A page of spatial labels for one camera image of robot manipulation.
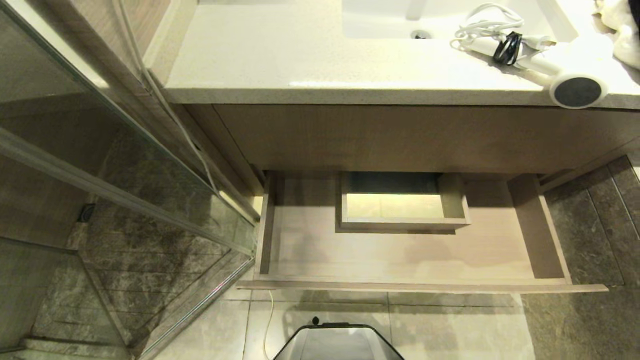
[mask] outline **open drawer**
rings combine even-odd
[[[345,232],[340,174],[268,174],[248,289],[558,293],[573,285],[534,175],[465,181],[454,233]],[[458,181],[448,176],[447,181]]]
[[[339,231],[440,233],[471,224],[459,174],[344,172]]]

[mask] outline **electrical cord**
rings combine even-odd
[[[269,332],[269,325],[271,325],[271,318],[273,317],[273,294],[271,293],[271,290],[269,290],[269,297],[271,297],[271,312],[269,313],[267,328],[264,329],[264,341],[262,342],[262,351],[264,353],[264,358],[267,360],[271,360],[271,358],[267,355],[267,333]]]
[[[498,20],[480,20],[466,24],[473,16],[477,15],[483,10],[489,8],[497,8],[505,18],[510,21],[498,21]],[[492,37],[496,40],[503,41],[505,36],[503,31],[511,28],[519,28],[524,24],[524,19],[513,10],[506,8],[500,4],[486,3],[473,9],[465,19],[465,24],[460,25],[460,29],[454,34],[455,40],[459,40],[463,45],[468,45],[479,37]]]
[[[180,121],[180,118],[178,117],[178,115],[171,109],[171,106],[169,105],[169,103],[166,101],[166,99],[164,98],[164,96],[160,92],[160,89],[158,88],[155,80],[152,78],[151,74],[149,74],[149,71],[147,70],[147,67],[145,66],[145,63],[144,63],[144,61],[142,59],[142,55],[140,54],[140,48],[138,47],[138,43],[137,43],[136,38],[135,38],[135,36],[133,34],[133,30],[131,28],[131,22],[129,20],[129,15],[127,14],[127,10],[124,7],[124,0],[118,0],[118,4],[120,6],[120,11],[122,12],[122,17],[124,19],[125,30],[127,32],[127,36],[129,37],[129,42],[131,43],[131,47],[132,47],[133,53],[134,53],[134,55],[136,57],[136,61],[138,62],[138,65],[140,66],[140,69],[142,71],[143,77],[147,80],[147,82],[151,86],[151,92],[154,94],[154,96],[160,102],[160,105],[162,106],[164,112],[166,112],[167,115],[169,115],[169,117],[173,120],[173,122],[176,123],[176,125],[178,125],[182,135],[187,140],[187,143],[189,143],[189,145],[191,146],[191,149],[193,150],[193,152],[196,154],[196,156],[198,157],[198,159],[202,163],[202,166],[204,167],[204,170],[207,173],[207,180],[209,180],[209,184],[210,184],[211,189],[213,190],[214,194],[219,199],[224,200],[224,199],[222,199],[222,196],[220,195],[220,191],[218,190],[218,187],[216,186],[216,183],[213,181],[213,176],[211,176],[211,171],[209,170],[209,166],[208,166],[207,162],[204,160],[204,157],[202,156],[202,154],[200,154],[200,151],[196,148],[196,145],[194,144],[193,140],[189,136],[189,133],[184,128],[184,125],[182,124],[182,121]]]

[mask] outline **sink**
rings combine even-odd
[[[518,32],[569,42],[578,33],[556,0],[497,0],[524,18]],[[342,0],[342,30],[349,38],[450,40],[467,14],[487,0]]]

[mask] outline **glass shower door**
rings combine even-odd
[[[256,224],[0,10],[0,353],[139,355],[251,264]]]

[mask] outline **shower drain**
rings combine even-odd
[[[431,34],[426,30],[413,30],[410,35],[411,38],[431,38]]]

